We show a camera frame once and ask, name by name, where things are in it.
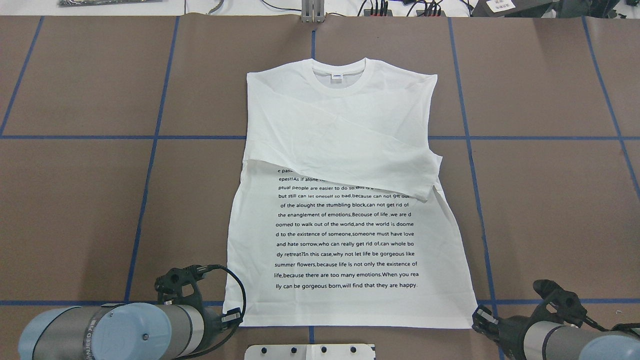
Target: brown table surface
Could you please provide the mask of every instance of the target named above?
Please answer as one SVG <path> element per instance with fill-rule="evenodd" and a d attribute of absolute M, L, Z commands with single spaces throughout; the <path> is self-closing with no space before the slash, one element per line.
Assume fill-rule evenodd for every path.
<path fill-rule="evenodd" d="M 529 315 L 533 280 L 605 326 L 640 321 L 640 22 L 0 17 L 0 357 L 38 313 L 153 301 L 171 267 L 226 263 L 245 74 L 314 57 L 438 74 L 431 148 L 478 301 Z M 224 279 L 202 282 L 220 306 Z M 471 330 L 242 328 L 248 345 L 374 343 L 378 359 L 498 359 Z"/>

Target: black cable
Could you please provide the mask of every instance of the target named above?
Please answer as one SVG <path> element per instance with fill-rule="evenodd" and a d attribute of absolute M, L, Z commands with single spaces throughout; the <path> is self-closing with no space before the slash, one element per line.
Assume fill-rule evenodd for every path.
<path fill-rule="evenodd" d="M 598 331 L 609 331 L 608 329 L 605 329 L 604 327 L 600 326 L 600 324 L 596 323 L 594 319 L 585 316 L 584 317 L 584 322 L 587 323 L 587 325 L 589 325 L 590 327 L 598 330 Z"/>
<path fill-rule="evenodd" d="M 302 9 L 279 8 L 279 7 L 277 7 L 277 6 L 274 6 L 274 5 L 272 5 L 272 4 L 267 3 L 265 0 L 260 0 L 260 1 L 262 1 L 262 3 L 263 3 L 263 4 L 265 4 L 265 5 L 267 5 L 267 6 L 270 6 L 270 7 L 274 8 L 274 9 L 278 9 L 278 10 L 287 10 L 287 11 L 290 11 L 290 12 L 302 12 Z"/>
<path fill-rule="evenodd" d="M 416 4 L 418 4 L 418 3 L 422 3 L 422 4 L 425 4 L 425 5 L 426 5 L 426 3 L 427 3 L 427 2 L 426 2 L 425 0 L 418 0 L 418 1 L 416 1 L 415 3 L 413 3 L 413 5 L 411 5 L 411 8 L 409 8 L 409 12 L 408 12 L 408 13 L 406 13 L 406 16 L 409 16 L 409 14 L 411 14 L 411 10 L 413 10 L 413 8 L 415 7 L 415 5 L 416 5 Z"/>
<path fill-rule="evenodd" d="M 602 9 L 602 18 L 604 19 L 605 16 L 607 16 L 607 14 L 609 13 L 607 11 L 607 8 L 609 7 L 609 3 L 611 2 L 611 0 L 607 0 L 607 4 L 604 6 L 604 9 Z"/>
<path fill-rule="evenodd" d="M 467 1 L 460 0 L 460 1 L 462 1 L 462 3 L 467 6 L 467 10 L 469 10 L 469 17 L 471 17 L 471 11 L 474 9 L 474 7 L 471 5 L 471 2 L 469 0 Z"/>
<path fill-rule="evenodd" d="M 236 276 L 233 273 L 233 271 L 229 270 L 225 266 L 222 266 L 222 265 L 207 265 L 207 267 L 209 267 L 211 270 L 215 270 L 215 269 L 224 270 L 227 274 L 231 275 L 231 277 L 233 277 L 234 280 L 238 283 L 238 285 L 240 286 L 240 291 L 242 291 L 242 310 L 240 310 L 240 319 L 243 319 L 244 318 L 244 312 L 246 311 L 246 292 L 244 291 L 244 285 L 242 284 L 242 281 L 240 281 L 238 276 Z M 215 344 L 214 346 L 208 348 L 207 350 L 196 352 L 194 354 L 189 354 L 189 355 L 185 355 L 185 356 L 176 357 L 174 360 L 193 359 L 194 357 L 200 357 L 200 356 L 203 356 L 203 355 L 206 355 L 206 354 L 212 352 L 213 350 L 216 350 L 217 348 L 219 348 L 222 345 L 224 345 L 236 333 L 236 330 L 238 330 L 239 326 L 240 326 L 240 323 L 238 322 L 233 328 L 231 328 L 231 331 L 227 334 L 227 336 L 224 339 L 222 339 L 219 343 Z"/>
<path fill-rule="evenodd" d="M 207 15 L 211 15 L 212 13 L 217 12 L 217 11 L 222 7 L 222 5 L 223 5 L 224 3 L 225 3 L 225 0 L 220 0 L 220 1 L 218 2 L 218 4 L 217 4 L 216 6 L 214 6 L 214 7 L 213 7 L 213 9 L 209 10 L 209 12 L 207 13 Z"/>
<path fill-rule="evenodd" d="M 373 0 L 369 0 L 369 2 L 371 3 L 371 7 L 373 7 Z M 358 15 L 356 16 L 360 16 L 360 13 L 362 12 L 362 9 L 364 8 L 364 4 L 367 3 L 367 0 L 362 1 L 362 5 L 360 5 L 360 10 L 358 10 Z"/>

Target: white t-shirt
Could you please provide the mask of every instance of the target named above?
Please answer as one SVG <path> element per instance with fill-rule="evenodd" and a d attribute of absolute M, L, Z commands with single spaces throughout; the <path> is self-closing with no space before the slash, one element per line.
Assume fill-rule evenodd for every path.
<path fill-rule="evenodd" d="M 475 295 L 428 146 L 436 81 L 367 58 L 247 75 L 228 239 L 243 325 L 470 327 Z M 229 278 L 224 310 L 240 305 Z"/>

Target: metal bracket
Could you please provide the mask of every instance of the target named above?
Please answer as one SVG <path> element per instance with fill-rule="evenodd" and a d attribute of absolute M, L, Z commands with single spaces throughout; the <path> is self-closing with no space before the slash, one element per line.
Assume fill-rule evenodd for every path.
<path fill-rule="evenodd" d="M 324 0 L 302 0 L 302 22 L 324 22 Z"/>
<path fill-rule="evenodd" d="M 375 360 L 371 344 L 252 345 L 244 360 Z"/>

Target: clothing label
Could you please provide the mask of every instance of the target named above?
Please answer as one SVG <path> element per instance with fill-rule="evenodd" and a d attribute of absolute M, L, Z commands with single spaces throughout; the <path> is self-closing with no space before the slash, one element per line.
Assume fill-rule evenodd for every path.
<path fill-rule="evenodd" d="M 331 74 L 331 83 L 332 84 L 342 83 L 342 74 Z"/>
<path fill-rule="evenodd" d="M 489 6 L 489 9 L 495 13 L 516 8 L 511 0 L 489 0 L 486 4 Z"/>

